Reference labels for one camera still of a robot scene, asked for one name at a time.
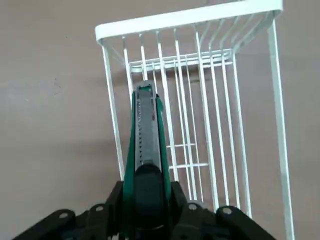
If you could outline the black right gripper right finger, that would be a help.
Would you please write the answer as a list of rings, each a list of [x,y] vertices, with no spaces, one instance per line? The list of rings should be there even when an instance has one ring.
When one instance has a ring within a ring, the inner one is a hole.
[[[273,240],[274,237],[231,205],[215,212],[188,202],[179,182],[171,182],[172,240]]]

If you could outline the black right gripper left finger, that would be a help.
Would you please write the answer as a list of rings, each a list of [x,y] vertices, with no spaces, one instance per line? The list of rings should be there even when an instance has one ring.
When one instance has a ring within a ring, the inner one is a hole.
[[[81,214],[56,210],[14,237],[15,240],[109,240],[117,235],[123,181],[117,181],[105,202]]]

